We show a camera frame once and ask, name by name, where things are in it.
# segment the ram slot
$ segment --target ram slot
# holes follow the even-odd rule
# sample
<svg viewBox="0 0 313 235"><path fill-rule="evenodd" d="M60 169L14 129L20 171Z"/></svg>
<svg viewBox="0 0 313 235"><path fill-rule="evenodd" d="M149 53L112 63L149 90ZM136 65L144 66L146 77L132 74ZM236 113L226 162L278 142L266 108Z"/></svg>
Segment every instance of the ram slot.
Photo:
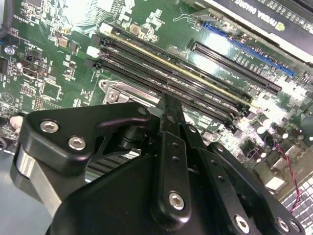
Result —
<svg viewBox="0 0 313 235"><path fill-rule="evenodd" d="M231 103L218 99L217 96L212 95L211 93L207 93L202 88L198 88L198 91L195 90L195 86L189 80L183 80L183 85L180 78L175 77L174 75L164 73L158 69L155 69L153 66L146 65L145 63L138 63L130 58L123 56L121 54L115 54L113 52L109 53L109 59L114 60L124 66L135 70L136 72L143 73L153 79L163 79L166 83L171 83L177 86L182 91L186 89L190 94L194 96L195 99L200 100L203 103L207 103L212 108L216 109L218 112L223 113L224 115L230 115L231 118L238 117L239 113L236 110L236 106L233 106Z"/></svg>
<svg viewBox="0 0 313 235"><path fill-rule="evenodd" d="M192 79L191 77L187 76L186 74L183 74L177 70L172 69L171 67L165 65L164 63L161 63L160 61L156 60L155 58L150 57L150 56L142 53L141 51L136 50L133 47L130 47L129 45L123 44L122 42L119 42L119 41L114 40L112 38L110 38L110 39L112 41L109 43L109 45L106 45L108 48L111 48L111 49L117 50L117 51L121 51L121 52L127 53L133 57L140 58L146 62L153 63L154 66L157 66L162 71L167 71L168 73L171 73L171 74L175 73L177 76L184 78L184 79L188 79L188 80ZM135 39L130 40L130 42L132 42L133 44L135 44L139 47L147 46L146 44L149 44L147 42L141 42L141 41L138 42ZM193 66L193 65L191 65L191 64L189 64L189 63L187 63L181 59L178 59L178 58L173 59L172 57L170 57L171 55L169 53L167 53L166 51L164 51L164 50L162 50L162 49L160 49L154 45L152 46L153 51L151 50L151 48L145 48L145 49L148 50L152 54L164 57L164 59L167 62L172 62L172 63L175 62L177 67L180 67L180 68L187 70L187 71L191 71L196 76L204 78L206 81L210 82L211 84L214 84L216 87L219 87L220 89L227 91L228 93L232 94L233 96L239 97L240 99L242 99L246 102L251 102L251 100L252 100L252 98L247 93L245 93L244 91L241 91L238 88L235 88L235 87L229 85L228 83L212 76L211 74L208 74L208 73L198 69L196 66ZM223 93L216 91L216 90L215 90L214 94L215 95L219 94L220 98L223 98L226 96ZM228 97L228 98L229 98L228 100L232 99L234 103L238 103L238 101L234 100L233 98L230 98L230 97Z"/></svg>
<svg viewBox="0 0 313 235"><path fill-rule="evenodd" d="M195 101L195 99L192 98L190 95L186 95L186 92L184 91L181 92L177 88L172 87L171 85L166 84L165 82L160 82L159 79L153 80L148 76L139 75L127 69L124 65L121 65L120 63L110 59L105 59L101 63L101 66L104 69L107 69L117 75L129 78L133 81L143 84L156 93L170 94L173 97L181 100L186 107L191 107L193 110L208 116L214 121L223 123L226 126L226 128L233 127L233 122L231 121L230 118L224 116L223 114L217 113L212 107L207 106L202 102Z"/></svg>
<svg viewBox="0 0 313 235"><path fill-rule="evenodd" d="M245 68L244 66L228 59L227 57L217 53L216 51L202 45L201 43L194 41L192 51L195 52L197 55L204 57L216 65L226 69L226 70L233 70L233 73L239 77L244 78L251 84L254 84L266 91L277 95L282 88L272 81L263 78L262 76L258 75L250 71L249 69Z"/></svg>

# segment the chip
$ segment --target chip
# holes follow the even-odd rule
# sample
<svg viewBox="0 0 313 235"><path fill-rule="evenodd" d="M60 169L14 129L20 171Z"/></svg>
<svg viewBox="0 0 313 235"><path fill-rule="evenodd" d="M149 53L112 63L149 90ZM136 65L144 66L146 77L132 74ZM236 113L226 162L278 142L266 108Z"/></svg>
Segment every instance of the chip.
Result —
<svg viewBox="0 0 313 235"><path fill-rule="evenodd" d="M138 36L139 33L140 33L140 31L141 31L141 28L140 28L138 25L136 25L136 24L132 24L132 25L130 26L130 28L129 28L129 31L130 31L132 34Z"/></svg>
<svg viewBox="0 0 313 235"><path fill-rule="evenodd" d="M78 48L78 44L75 42L70 42L69 47L72 49L72 51L76 52Z"/></svg>
<svg viewBox="0 0 313 235"><path fill-rule="evenodd" d="M36 7L41 7L42 0L28 0L28 2Z"/></svg>
<svg viewBox="0 0 313 235"><path fill-rule="evenodd" d="M67 48L68 46L68 39L66 38L60 38L59 39L59 46Z"/></svg>

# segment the green circuit board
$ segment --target green circuit board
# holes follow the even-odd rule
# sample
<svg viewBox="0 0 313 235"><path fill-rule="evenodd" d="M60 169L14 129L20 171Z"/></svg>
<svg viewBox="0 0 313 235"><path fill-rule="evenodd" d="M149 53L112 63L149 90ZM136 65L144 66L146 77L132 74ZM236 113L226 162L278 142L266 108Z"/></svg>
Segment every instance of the green circuit board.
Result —
<svg viewBox="0 0 313 235"><path fill-rule="evenodd" d="M19 43L13 45L14 55L6 54L1 47L1 57L9 61L9 66L7 72L0 75L0 115L9 118L17 112L28 114L37 110L103 104L105 94L99 87L100 80L123 81L136 86L125 77L84 66L84 60L90 58L86 52L92 34L99 34L102 23L111 23L131 33L132 27L138 25L140 33L136 36L139 39L247 92L254 98L253 104L272 121L286 130L296 128L300 114L312 102L312 69L246 35L237 26L219 19L218 15L208 14L213 27L241 37L245 45L293 71L295 75L290 78L285 72L203 28L203 22L194 13L193 8L179 0L17 0L11 35L18 38ZM282 92L278 95L265 92L195 55L190 49L192 40L280 85ZM20 68L21 65L25 68L25 60L33 51L40 55L36 66L43 69L36 78L25 76ZM235 156L240 155L240 146L247 139L264 145L255 130L243 122L237 122L243 130L238 138L221 123L198 112L186 112L202 133L206 130L214 132L214 140L225 144ZM1 134L9 139L18 138L18 134L7 126Z"/></svg>

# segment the mounting hole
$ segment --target mounting hole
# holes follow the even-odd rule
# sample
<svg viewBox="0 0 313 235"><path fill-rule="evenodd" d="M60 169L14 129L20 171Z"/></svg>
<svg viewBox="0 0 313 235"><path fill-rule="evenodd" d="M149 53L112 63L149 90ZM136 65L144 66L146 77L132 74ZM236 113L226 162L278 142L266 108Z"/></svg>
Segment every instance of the mounting hole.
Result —
<svg viewBox="0 0 313 235"><path fill-rule="evenodd" d="M172 146L173 146L174 148L178 148L178 143L173 142L173 143L172 143Z"/></svg>
<svg viewBox="0 0 313 235"><path fill-rule="evenodd" d="M219 180L221 181L221 182L223 182L223 183L225 183L225 179L223 178L223 176L218 176L217 178L219 178Z"/></svg>
<svg viewBox="0 0 313 235"><path fill-rule="evenodd" d="M214 161L214 160L211 160L211 163L214 165L214 166L217 166L217 163L216 163L216 161Z"/></svg>
<svg viewBox="0 0 313 235"><path fill-rule="evenodd" d="M298 233L301 232L300 227L292 219L290 219L289 222Z"/></svg>
<svg viewBox="0 0 313 235"><path fill-rule="evenodd" d="M172 160L173 160L174 162L176 162L176 163L178 163L178 162L179 162L179 158L178 158L178 157L176 157L176 156L173 156L173 157L172 157Z"/></svg>

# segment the screw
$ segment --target screw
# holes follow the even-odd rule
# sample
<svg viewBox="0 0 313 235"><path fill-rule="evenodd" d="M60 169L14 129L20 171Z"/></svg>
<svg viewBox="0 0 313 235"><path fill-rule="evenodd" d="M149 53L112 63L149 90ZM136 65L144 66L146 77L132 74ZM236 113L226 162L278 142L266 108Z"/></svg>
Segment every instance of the screw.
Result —
<svg viewBox="0 0 313 235"><path fill-rule="evenodd" d="M292 219L290 219L289 222L290 222L291 226L292 226L298 233L301 231L300 228L299 228L299 226L298 226Z"/></svg>
<svg viewBox="0 0 313 235"><path fill-rule="evenodd" d="M59 130L59 126L53 121L43 121L40 123L40 129L47 133L55 133Z"/></svg>
<svg viewBox="0 0 313 235"><path fill-rule="evenodd" d="M116 95L114 92L110 92L110 93L109 93L109 99L110 99L111 101L116 101L117 95Z"/></svg>
<svg viewBox="0 0 313 235"><path fill-rule="evenodd" d="M289 232L289 227L288 225L281 219L281 218L277 218L278 224L279 226L285 231L285 232Z"/></svg>
<svg viewBox="0 0 313 235"><path fill-rule="evenodd" d="M4 48L4 52L8 55L14 55L15 54L15 49L12 46L6 46Z"/></svg>
<svg viewBox="0 0 313 235"><path fill-rule="evenodd" d="M80 137L72 137L68 140L68 145L77 151L86 148L86 142Z"/></svg>
<svg viewBox="0 0 313 235"><path fill-rule="evenodd" d="M175 123L175 118L173 118L171 115L167 116L167 119L169 119L172 123Z"/></svg>
<svg viewBox="0 0 313 235"><path fill-rule="evenodd" d="M105 88L105 87L107 87L107 83L106 83L106 82L101 82L101 83L100 83L100 86L103 87L103 88Z"/></svg>
<svg viewBox="0 0 313 235"><path fill-rule="evenodd" d="M235 221L236 221L236 224L240 228L241 231L243 231L245 234L250 233L249 225L245 221L245 219L243 219L240 215L236 215Z"/></svg>
<svg viewBox="0 0 313 235"><path fill-rule="evenodd" d="M224 152L224 149L220 144L217 144L216 147L220 152Z"/></svg>
<svg viewBox="0 0 313 235"><path fill-rule="evenodd" d="M169 195L170 204L172 207L174 207L176 210L182 210L185 206L183 198L175 192L170 193Z"/></svg>
<svg viewBox="0 0 313 235"><path fill-rule="evenodd" d="M196 130L195 127L193 127L193 126L189 126L189 130L191 130L191 132L193 132L193 133L196 133L196 132L197 132L197 130Z"/></svg>
<svg viewBox="0 0 313 235"><path fill-rule="evenodd" d="M138 112L140 112L143 115L147 115L148 111L145 108L139 107Z"/></svg>

